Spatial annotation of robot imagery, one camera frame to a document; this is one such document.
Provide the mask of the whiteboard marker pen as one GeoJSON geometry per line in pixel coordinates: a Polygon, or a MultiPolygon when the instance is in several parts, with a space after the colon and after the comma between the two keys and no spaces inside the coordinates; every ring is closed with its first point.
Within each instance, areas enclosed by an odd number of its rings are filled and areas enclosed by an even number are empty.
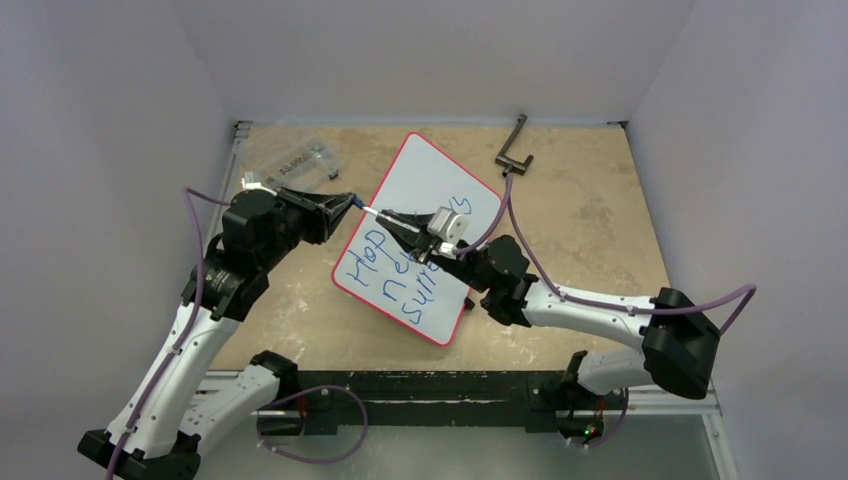
{"type": "Polygon", "coordinates": [[[391,216],[390,214],[388,214],[384,211],[378,211],[377,209],[374,209],[370,206],[363,206],[362,210],[365,213],[374,216],[377,220],[382,220],[384,223],[395,225],[397,227],[400,227],[402,229],[408,230],[408,231],[413,232],[413,233],[419,233],[420,232],[420,229],[418,227],[416,227],[415,225],[413,225],[413,224],[411,224],[407,221],[395,218],[395,217],[391,216]]]}

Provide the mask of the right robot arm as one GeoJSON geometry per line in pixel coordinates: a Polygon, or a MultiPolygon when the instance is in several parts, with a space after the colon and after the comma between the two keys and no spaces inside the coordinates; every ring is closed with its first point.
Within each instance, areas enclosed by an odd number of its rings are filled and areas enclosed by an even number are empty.
{"type": "Polygon", "coordinates": [[[453,227],[442,229],[446,217],[464,220],[440,209],[425,215],[382,210],[376,221],[413,260],[482,293],[482,308],[498,323],[572,330],[620,344],[614,351],[573,355],[561,381],[569,404],[584,407],[616,389],[642,385],[687,399],[706,397],[720,332],[681,292],[615,296],[547,285],[530,273],[530,260],[514,237],[471,247],[453,227]]]}

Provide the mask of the red-framed whiteboard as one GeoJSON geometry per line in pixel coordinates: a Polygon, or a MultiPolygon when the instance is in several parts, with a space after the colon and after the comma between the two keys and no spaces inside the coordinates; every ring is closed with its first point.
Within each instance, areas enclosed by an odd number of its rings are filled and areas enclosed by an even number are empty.
{"type": "MultiPolygon", "coordinates": [[[[410,133],[368,206],[404,213],[450,207],[469,219],[465,239],[478,239],[495,218],[500,192],[446,156],[428,139],[410,133]]],[[[388,231],[366,214],[332,271],[341,290],[431,342],[448,344],[470,289],[434,265],[410,259],[388,231]]]]}

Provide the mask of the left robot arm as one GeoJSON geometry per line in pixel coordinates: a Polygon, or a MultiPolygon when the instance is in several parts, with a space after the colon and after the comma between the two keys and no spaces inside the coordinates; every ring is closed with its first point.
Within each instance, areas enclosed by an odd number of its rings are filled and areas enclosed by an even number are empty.
{"type": "Polygon", "coordinates": [[[299,244],[329,240],[354,193],[316,194],[261,186],[222,205],[221,231],[199,240],[194,269],[170,332],[136,392],[78,450],[110,479],[191,479],[212,446],[243,417],[289,406],[304,413],[297,365],[263,351],[202,407],[191,401],[211,362],[269,286],[270,272],[299,244]]]}

